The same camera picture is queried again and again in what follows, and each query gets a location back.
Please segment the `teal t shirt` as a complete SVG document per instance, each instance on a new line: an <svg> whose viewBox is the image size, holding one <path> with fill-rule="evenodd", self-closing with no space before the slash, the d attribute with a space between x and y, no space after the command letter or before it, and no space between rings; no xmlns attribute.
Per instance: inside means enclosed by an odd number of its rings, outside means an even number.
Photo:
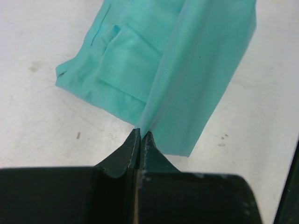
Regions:
<svg viewBox="0 0 299 224"><path fill-rule="evenodd" d="M255 28L254 0L106 0L56 86L188 157Z"/></svg>

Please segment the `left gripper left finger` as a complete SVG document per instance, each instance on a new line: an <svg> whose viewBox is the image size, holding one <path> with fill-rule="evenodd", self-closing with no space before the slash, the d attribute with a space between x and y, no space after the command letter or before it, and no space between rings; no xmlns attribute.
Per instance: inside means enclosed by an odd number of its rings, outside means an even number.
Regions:
<svg viewBox="0 0 299 224"><path fill-rule="evenodd" d="M119 148L94 167L111 178L117 179L126 175L129 169L135 167L140 143L140 129L133 129Z"/></svg>

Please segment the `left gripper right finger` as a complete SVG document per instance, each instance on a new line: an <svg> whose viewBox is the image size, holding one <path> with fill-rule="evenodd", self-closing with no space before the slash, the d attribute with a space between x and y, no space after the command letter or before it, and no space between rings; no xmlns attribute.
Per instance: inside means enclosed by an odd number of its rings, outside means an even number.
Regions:
<svg viewBox="0 0 299 224"><path fill-rule="evenodd" d="M139 169L155 173L180 173L157 148L152 132L147 132L141 141Z"/></svg>

